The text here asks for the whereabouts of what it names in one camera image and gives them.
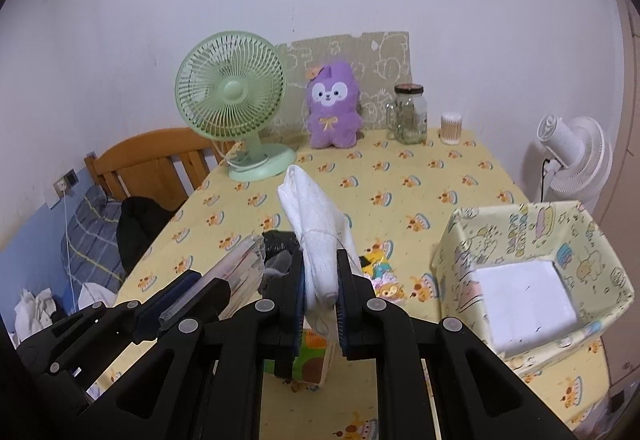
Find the green orange tissue pack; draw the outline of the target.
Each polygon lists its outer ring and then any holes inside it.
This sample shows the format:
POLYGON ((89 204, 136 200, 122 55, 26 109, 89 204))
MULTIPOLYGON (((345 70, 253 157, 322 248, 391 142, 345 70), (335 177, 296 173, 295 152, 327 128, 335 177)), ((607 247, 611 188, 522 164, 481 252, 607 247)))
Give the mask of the green orange tissue pack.
POLYGON ((335 347, 335 342, 328 342, 310 328, 304 328, 299 355, 292 366, 292 377, 284 382, 293 392, 320 389, 326 383, 335 347))

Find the black cloth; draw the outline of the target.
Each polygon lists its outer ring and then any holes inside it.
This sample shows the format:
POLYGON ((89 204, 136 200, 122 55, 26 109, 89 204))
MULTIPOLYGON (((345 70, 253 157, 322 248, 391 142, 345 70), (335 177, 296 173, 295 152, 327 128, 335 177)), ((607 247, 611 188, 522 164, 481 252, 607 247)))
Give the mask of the black cloth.
POLYGON ((269 284, 288 275, 293 256, 299 251, 299 242, 294 232, 267 231, 262 233, 265 248, 265 267, 258 293, 267 295, 269 284))

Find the colourful cartoon tissue pack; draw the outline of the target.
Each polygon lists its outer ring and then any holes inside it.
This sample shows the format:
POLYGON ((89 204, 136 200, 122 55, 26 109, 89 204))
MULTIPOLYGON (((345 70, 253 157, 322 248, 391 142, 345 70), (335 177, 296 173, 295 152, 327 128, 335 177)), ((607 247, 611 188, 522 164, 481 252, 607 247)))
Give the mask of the colourful cartoon tissue pack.
POLYGON ((378 298, 403 303, 406 299, 404 289, 398 282, 392 267, 382 249, 368 250, 360 257, 361 271, 370 279, 375 295, 378 298))

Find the white towel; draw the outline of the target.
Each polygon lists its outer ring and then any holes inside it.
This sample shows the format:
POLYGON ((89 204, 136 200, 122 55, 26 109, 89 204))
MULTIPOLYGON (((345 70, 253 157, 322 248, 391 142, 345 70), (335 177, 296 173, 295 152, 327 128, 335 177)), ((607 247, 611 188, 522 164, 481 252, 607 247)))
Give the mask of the white towel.
POLYGON ((338 297, 337 252, 347 252, 352 273, 361 265, 346 215, 301 167, 286 169, 278 186, 281 206, 303 252, 305 319, 318 335, 337 339, 334 305, 338 297))

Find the white and beige sock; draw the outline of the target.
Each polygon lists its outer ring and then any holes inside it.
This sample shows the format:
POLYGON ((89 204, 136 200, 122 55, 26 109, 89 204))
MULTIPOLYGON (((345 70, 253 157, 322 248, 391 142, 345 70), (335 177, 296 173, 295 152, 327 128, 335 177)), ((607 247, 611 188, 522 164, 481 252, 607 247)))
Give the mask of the white and beige sock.
POLYGON ((248 235, 222 258, 218 275, 229 284, 231 296, 220 319, 229 319, 236 310, 255 299, 264 269, 265 245, 262 235, 248 235))

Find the white crumpled cloth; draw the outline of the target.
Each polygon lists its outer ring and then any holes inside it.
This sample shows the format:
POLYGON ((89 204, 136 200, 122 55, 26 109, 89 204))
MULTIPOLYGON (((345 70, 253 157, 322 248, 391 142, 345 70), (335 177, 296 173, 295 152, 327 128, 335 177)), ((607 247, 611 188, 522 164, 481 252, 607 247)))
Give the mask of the white crumpled cloth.
POLYGON ((19 346, 27 338, 41 332, 52 324, 52 315, 56 304, 50 288, 34 295, 23 289, 20 301, 14 307, 14 339, 19 346))

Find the black garment on chair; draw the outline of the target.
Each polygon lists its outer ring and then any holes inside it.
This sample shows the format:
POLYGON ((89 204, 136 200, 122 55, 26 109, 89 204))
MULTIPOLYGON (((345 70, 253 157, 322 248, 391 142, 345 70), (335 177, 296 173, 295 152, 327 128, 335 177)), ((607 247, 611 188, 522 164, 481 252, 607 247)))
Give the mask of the black garment on chair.
POLYGON ((175 215, 151 198, 130 196, 120 205, 116 241, 120 262, 129 275, 175 215))

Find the blue plaid bedding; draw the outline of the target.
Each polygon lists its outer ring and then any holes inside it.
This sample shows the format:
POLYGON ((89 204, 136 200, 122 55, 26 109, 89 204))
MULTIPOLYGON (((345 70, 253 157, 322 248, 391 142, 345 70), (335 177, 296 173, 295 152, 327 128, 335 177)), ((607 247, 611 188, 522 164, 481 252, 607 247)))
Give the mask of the blue plaid bedding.
POLYGON ((118 293, 127 277, 117 246, 120 202, 93 185, 82 195, 70 217, 61 241, 61 259, 66 274, 63 308, 72 313, 79 307, 82 286, 96 284, 118 293))

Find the white paper in box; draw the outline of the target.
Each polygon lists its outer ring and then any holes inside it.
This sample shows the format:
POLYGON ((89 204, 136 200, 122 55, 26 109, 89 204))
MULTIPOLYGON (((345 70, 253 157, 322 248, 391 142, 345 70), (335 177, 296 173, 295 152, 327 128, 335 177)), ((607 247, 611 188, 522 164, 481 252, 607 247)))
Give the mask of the white paper in box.
POLYGON ((578 315, 551 261, 483 267, 475 275, 497 352, 514 356, 577 329, 578 315))

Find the yellow patterned storage box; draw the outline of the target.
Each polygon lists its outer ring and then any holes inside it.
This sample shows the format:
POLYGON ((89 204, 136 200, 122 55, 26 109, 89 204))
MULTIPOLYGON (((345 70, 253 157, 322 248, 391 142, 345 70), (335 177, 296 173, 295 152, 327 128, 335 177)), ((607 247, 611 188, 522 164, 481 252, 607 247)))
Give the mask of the yellow patterned storage box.
POLYGON ((578 201, 456 209, 432 261, 440 315, 524 377, 598 339, 634 287, 578 201))

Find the green desk fan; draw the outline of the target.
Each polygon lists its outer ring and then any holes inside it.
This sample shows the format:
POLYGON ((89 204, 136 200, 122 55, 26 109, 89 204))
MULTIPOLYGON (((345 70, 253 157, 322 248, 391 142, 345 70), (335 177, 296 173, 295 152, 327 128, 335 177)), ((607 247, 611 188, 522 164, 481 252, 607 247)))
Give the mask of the green desk fan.
POLYGON ((186 124, 215 143, 240 145, 226 158, 229 178, 237 182, 269 179, 295 163, 294 149, 259 136, 276 117, 285 91, 276 48, 245 31, 203 40, 183 59, 175 80, 175 101, 186 124))

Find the glass jar with lid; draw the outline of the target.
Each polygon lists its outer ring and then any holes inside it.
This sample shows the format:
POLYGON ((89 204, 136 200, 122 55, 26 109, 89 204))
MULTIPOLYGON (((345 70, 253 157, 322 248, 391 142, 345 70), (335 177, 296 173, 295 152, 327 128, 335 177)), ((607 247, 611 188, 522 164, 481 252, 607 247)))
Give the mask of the glass jar with lid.
POLYGON ((396 94, 396 137, 404 144, 420 144, 427 134, 427 101, 420 84, 401 83, 396 94))

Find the purple plush toy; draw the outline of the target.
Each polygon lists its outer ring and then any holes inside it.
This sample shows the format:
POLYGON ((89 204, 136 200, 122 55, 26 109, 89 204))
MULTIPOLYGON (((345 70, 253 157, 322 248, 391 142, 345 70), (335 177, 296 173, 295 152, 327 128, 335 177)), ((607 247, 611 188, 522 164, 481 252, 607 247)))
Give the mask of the purple plush toy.
POLYGON ((320 68, 306 90, 307 129, 312 148, 356 145, 362 127, 359 94, 359 83, 349 62, 336 60, 320 68))

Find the white standing fan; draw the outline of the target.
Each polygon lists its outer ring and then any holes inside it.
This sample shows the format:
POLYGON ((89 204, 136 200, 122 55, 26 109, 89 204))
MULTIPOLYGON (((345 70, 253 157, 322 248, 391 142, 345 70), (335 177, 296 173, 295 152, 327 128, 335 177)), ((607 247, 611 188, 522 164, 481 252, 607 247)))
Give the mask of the white standing fan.
POLYGON ((599 196, 611 174, 613 151, 600 123, 591 117, 568 121, 542 118, 537 139, 546 151, 540 180, 540 200, 577 200, 585 204, 599 196))

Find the wall power socket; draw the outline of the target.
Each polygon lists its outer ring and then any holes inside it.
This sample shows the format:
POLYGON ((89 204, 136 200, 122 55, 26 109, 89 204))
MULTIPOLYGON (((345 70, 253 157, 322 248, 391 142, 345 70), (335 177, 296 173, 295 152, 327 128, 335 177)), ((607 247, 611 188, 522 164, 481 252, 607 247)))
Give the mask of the wall power socket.
POLYGON ((78 176, 74 169, 66 172, 62 178, 56 180, 53 184, 55 192, 58 197, 63 198, 76 184, 78 183, 78 176))

